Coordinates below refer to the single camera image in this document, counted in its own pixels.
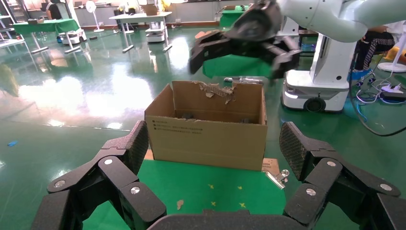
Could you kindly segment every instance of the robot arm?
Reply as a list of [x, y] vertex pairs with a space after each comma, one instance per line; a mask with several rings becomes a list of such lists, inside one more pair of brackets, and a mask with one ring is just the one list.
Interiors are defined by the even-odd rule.
[[369, 28], [406, 19], [404, 0], [277, 0], [282, 15], [339, 42], [356, 42]]

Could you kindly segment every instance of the black pants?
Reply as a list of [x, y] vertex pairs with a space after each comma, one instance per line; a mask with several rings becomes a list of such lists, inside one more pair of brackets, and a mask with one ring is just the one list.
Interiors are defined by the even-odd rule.
[[392, 34], [388, 32], [378, 33], [368, 31], [365, 35], [364, 42], [359, 42], [359, 52], [356, 70], [369, 69], [369, 64], [375, 52], [385, 52], [390, 50], [395, 45], [395, 40]]

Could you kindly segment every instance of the green epoxy floor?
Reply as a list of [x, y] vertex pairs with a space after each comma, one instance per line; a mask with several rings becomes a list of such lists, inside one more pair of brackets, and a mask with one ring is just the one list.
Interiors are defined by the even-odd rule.
[[[34, 61], [23, 45], [10, 47], [11, 54], [1, 49], [0, 229], [28, 229], [47, 184], [89, 161], [106, 140], [125, 136], [166, 84], [197, 80], [224, 85], [222, 77], [211, 79], [201, 71], [191, 76], [187, 71], [194, 35], [208, 30], [213, 28], [170, 30], [173, 48], [167, 54], [161, 51], [163, 45], [148, 45], [144, 31], [130, 36], [135, 48], [126, 54], [120, 34], [88, 41], [81, 45], [84, 52], [68, 55], [63, 53], [68, 48], [47, 34], [41, 42], [50, 49], [33, 55]], [[27, 43], [34, 46], [30, 38]], [[310, 65], [311, 59], [303, 58], [300, 68]], [[379, 70], [376, 74], [388, 76]], [[392, 80], [406, 82], [398, 74]], [[397, 185], [406, 197], [406, 133], [374, 136], [353, 118], [351, 109], [341, 114], [286, 110], [281, 107], [281, 86], [282, 80], [268, 80], [264, 86], [269, 126], [266, 157], [277, 158], [280, 169], [289, 168], [278, 138], [282, 123], [293, 121], [305, 135], [329, 142], [349, 162]], [[377, 131], [388, 133], [406, 125], [404, 105], [378, 102], [362, 109]], [[19, 142], [8, 147], [14, 140]], [[298, 185], [291, 176], [287, 197]], [[357, 226], [334, 205], [328, 205], [316, 227], [345, 228]]]

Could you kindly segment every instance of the green table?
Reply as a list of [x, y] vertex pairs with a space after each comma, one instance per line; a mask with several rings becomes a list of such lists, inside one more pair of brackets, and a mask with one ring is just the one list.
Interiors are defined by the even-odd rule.
[[205, 61], [203, 74], [212, 77], [271, 76], [271, 66], [259, 58], [227, 55]]
[[241, 6], [236, 6], [233, 11], [223, 11], [220, 18], [220, 27], [230, 27], [244, 13]]
[[60, 19], [60, 20], [45, 20], [43, 23], [39, 24], [28, 24], [25, 23], [16, 23], [13, 25], [15, 31], [19, 34], [31, 34], [33, 40], [37, 46], [36, 50], [31, 51], [32, 54], [44, 51], [48, 49], [47, 46], [40, 47], [37, 39], [35, 37], [35, 32], [57, 32], [57, 33], [65, 33], [67, 40], [69, 41], [70, 49], [65, 51], [65, 53], [73, 52], [80, 48], [80, 46], [73, 47], [72, 43], [70, 42], [70, 38], [68, 36], [69, 31], [76, 31], [79, 29], [78, 24], [73, 19]]

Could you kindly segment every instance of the power strip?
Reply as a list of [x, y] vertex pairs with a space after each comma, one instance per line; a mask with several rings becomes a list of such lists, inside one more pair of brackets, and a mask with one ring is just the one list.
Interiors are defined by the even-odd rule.
[[382, 91], [385, 92], [392, 92], [392, 93], [400, 93], [403, 94], [402, 91], [400, 91], [400, 85], [396, 85], [396, 86], [391, 86], [391, 85], [385, 85], [381, 88]]

